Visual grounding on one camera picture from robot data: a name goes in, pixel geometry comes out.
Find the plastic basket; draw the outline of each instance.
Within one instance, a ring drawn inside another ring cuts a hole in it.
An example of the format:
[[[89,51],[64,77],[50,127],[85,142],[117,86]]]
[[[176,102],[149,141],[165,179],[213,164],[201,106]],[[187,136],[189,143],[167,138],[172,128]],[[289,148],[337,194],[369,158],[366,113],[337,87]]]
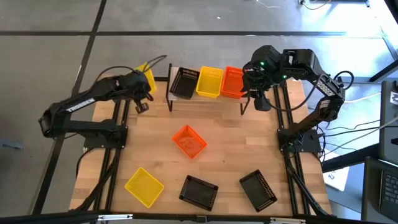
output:
[[[211,211],[217,191],[218,186],[188,175],[182,186],[180,199]]]
[[[191,159],[202,152],[207,146],[203,140],[189,125],[185,125],[173,136],[173,141]]]
[[[125,184],[124,188],[147,208],[150,208],[160,193],[162,193],[164,186],[140,167]]]
[[[221,87],[221,94],[224,96],[240,99],[244,93],[241,93],[243,88],[242,81],[243,72],[241,68],[227,66],[225,68],[225,76],[223,86]]]
[[[220,95],[221,83],[223,82],[224,70],[203,66],[197,85],[197,93],[200,96],[217,98]]]
[[[192,98],[198,79],[198,71],[180,67],[174,78],[170,92],[175,96],[189,100]]]
[[[256,212],[260,212],[277,201],[276,196],[259,170],[243,177],[239,182]]]
[[[138,66],[137,68],[135,68],[135,70],[143,71],[145,65],[146,65],[146,63],[143,64],[143,65]],[[152,70],[149,69],[148,71],[146,71],[145,76],[147,77],[148,83],[149,83],[149,86],[150,86],[150,92],[149,93],[153,94],[154,92],[156,92],[157,87],[156,87],[156,84],[155,84],[155,78],[154,78],[154,74],[152,73]]]

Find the orange basket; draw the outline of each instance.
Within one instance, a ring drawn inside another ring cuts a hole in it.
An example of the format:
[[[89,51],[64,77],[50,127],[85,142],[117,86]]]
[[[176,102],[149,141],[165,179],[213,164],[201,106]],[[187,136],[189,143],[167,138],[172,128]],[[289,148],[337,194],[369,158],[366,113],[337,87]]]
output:
[[[207,146],[203,140],[189,125],[185,125],[173,136],[173,141],[191,159],[202,152]]]
[[[243,88],[242,68],[235,68],[227,66],[225,68],[225,76],[223,86],[221,87],[221,94],[224,96],[240,99],[244,93],[241,93]]]

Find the black mesh basket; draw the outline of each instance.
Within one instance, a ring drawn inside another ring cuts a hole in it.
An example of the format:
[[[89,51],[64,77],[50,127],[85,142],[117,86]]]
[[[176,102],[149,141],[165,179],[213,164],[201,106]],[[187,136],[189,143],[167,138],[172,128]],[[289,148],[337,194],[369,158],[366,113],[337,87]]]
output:
[[[217,191],[217,186],[188,175],[182,187],[180,199],[211,211]]]
[[[277,201],[276,196],[259,170],[243,177],[239,182],[256,212],[260,212]]]
[[[184,99],[192,98],[197,87],[200,72],[180,67],[174,78],[170,92]]]

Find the concrete floor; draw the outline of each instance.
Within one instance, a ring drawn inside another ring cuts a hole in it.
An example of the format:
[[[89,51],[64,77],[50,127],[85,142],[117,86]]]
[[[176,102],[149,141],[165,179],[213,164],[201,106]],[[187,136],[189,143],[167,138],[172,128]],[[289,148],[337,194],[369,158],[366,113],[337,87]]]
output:
[[[100,0],[2,0],[0,30],[91,30],[99,5]],[[186,67],[241,67],[255,49],[266,44],[278,50],[310,48],[328,73],[351,70],[357,76],[370,77],[393,61],[379,27],[380,18],[389,22],[391,18],[382,13],[376,19],[375,14],[386,9],[379,1],[371,5],[378,10],[334,1],[316,11],[298,6],[294,0],[108,1],[100,30],[346,31],[349,37],[97,37],[81,89],[87,89],[98,72],[108,66],[136,66],[160,54],[169,56],[154,68],[158,77],[167,75],[170,62]],[[87,37],[0,37],[0,138],[24,145],[20,151],[0,147],[0,217],[29,213],[52,144],[42,137],[37,119],[51,103],[70,95],[87,41]],[[347,99],[379,88],[356,85]],[[315,92],[308,105],[314,106],[319,98]],[[331,128],[377,119],[379,105],[378,97],[344,105]],[[355,111],[361,108],[367,110],[359,117]],[[92,112],[92,107],[85,108],[73,119],[89,120]],[[328,142],[338,144],[345,138]],[[377,134],[348,147],[362,148],[374,141]],[[65,141],[45,213],[67,211],[82,145],[83,139],[78,136]]]

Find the yellow basket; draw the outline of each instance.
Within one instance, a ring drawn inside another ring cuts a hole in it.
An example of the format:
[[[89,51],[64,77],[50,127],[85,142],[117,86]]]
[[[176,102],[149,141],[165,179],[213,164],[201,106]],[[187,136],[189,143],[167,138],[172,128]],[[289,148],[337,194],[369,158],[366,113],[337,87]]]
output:
[[[200,96],[217,98],[220,95],[224,70],[202,66],[197,85],[197,93]]]
[[[140,167],[125,184],[124,188],[147,208],[150,208],[160,193],[162,193],[164,186]]]
[[[139,70],[139,71],[143,71],[144,67],[145,67],[146,63],[143,65],[138,66],[137,68],[135,68],[135,70]],[[150,85],[150,94],[153,94],[154,92],[156,92],[157,87],[155,84],[155,78],[154,78],[154,74],[152,73],[152,70],[149,69],[148,71],[146,71],[145,76],[148,79],[149,85]]]

